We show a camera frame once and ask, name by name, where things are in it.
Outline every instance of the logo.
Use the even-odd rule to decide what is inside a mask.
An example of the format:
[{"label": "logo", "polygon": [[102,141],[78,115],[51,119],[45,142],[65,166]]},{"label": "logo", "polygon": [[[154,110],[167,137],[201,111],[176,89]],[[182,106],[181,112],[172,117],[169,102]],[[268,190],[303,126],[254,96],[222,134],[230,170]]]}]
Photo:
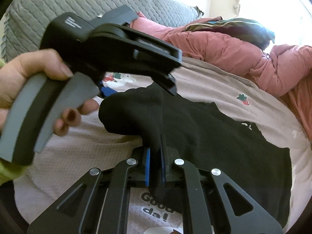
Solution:
[{"label": "logo", "polygon": [[151,194],[148,192],[143,193],[141,195],[141,199],[150,203],[148,207],[142,207],[143,212],[155,218],[162,219],[164,222],[167,222],[170,218],[170,215],[174,213],[174,210],[154,200]]},{"label": "logo", "polygon": [[68,24],[69,26],[71,26],[71,27],[74,27],[74,28],[76,28],[76,27],[78,27],[78,28],[82,28],[80,25],[78,25],[77,23],[75,23],[75,20],[73,19],[73,18],[71,18],[71,17],[68,17],[66,20],[65,20],[65,23],[66,24]]},{"label": "logo", "polygon": [[239,99],[244,105],[249,105],[247,96],[245,96],[244,94],[238,94],[238,97],[236,99]]}]

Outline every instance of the yellow sleeve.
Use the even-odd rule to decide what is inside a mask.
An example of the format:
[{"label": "yellow sleeve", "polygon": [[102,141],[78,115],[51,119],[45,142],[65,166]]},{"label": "yellow sleeve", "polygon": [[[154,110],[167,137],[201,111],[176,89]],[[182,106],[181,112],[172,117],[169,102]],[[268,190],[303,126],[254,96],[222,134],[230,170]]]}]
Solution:
[{"label": "yellow sleeve", "polygon": [[0,58],[0,68],[2,68],[5,65],[4,59]]},{"label": "yellow sleeve", "polygon": [[0,185],[20,177],[27,166],[20,166],[0,159]]}]

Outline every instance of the pink blanket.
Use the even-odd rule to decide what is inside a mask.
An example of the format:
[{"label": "pink blanket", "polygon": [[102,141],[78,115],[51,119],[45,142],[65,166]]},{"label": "pink blanket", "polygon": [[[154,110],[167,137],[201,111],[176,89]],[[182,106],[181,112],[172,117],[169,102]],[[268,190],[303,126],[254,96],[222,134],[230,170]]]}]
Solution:
[{"label": "pink blanket", "polygon": [[[182,32],[188,26],[166,27],[148,20],[141,12],[130,27],[162,39],[192,57],[224,71],[250,79],[284,102],[312,139],[312,47],[276,45],[270,54],[249,42],[214,32]],[[219,18],[202,18],[190,24]]]}]

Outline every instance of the metal rivet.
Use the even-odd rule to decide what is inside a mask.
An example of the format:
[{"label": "metal rivet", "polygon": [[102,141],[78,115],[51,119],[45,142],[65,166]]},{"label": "metal rivet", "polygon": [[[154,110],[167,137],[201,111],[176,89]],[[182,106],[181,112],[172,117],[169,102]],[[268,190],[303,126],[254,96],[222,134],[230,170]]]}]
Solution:
[{"label": "metal rivet", "polygon": [[176,160],[174,160],[174,163],[177,165],[184,165],[184,160],[183,159],[176,159]]},{"label": "metal rivet", "polygon": [[90,171],[89,171],[90,175],[92,176],[96,176],[99,174],[99,169],[98,168],[92,168]]},{"label": "metal rivet", "polygon": [[127,164],[134,165],[134,164],[136,164],[136,160],[135,159],[128,159]]},{"label": "metal rivet", "polygon": [[211,170],[212,175],[219,176],[221,175],[221,171],[217,168]]}]

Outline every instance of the bed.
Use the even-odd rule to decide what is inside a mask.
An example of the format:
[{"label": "bed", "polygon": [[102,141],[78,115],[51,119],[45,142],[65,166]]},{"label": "bed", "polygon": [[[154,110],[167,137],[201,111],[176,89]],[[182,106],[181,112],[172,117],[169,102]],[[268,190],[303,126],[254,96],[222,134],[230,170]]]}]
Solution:
[{"label": "bed", "polygon": [[[199,8],[176,0],[14,0],[5,14],[2,57],[10,61],[23,52],[37,50],[48,23],[63,12],[75,12],[91,20],[123,4],[141,11],[156,23],[171,27],[186,25],[203,16]],[[182,67],[174,71],[174,76],[178,93],[184,98],[215,102],[227,116],[254,122],[267,141],[290,149],[291,212],[284,231],[291,233],[291,227],[312,196],[312,151],[302,125],[285,105],[251,81],[204,61],[184,57]],[[151,79],[144,76],[121,74],[108,84],[122,92],[151,83]],[[14,181],[19,212],[31,223],[90,168],[112,168],[141,144],[140,137],[108,133],[97,113],[84,117],[81,126],[71,128],[68,136],[54,136],[43,153],[36,155],[27,172]],[[174,230],[183,233],[181,214],[157,207],[147,189],[132,189],[130,202],[128,234],[170,234]]]}]

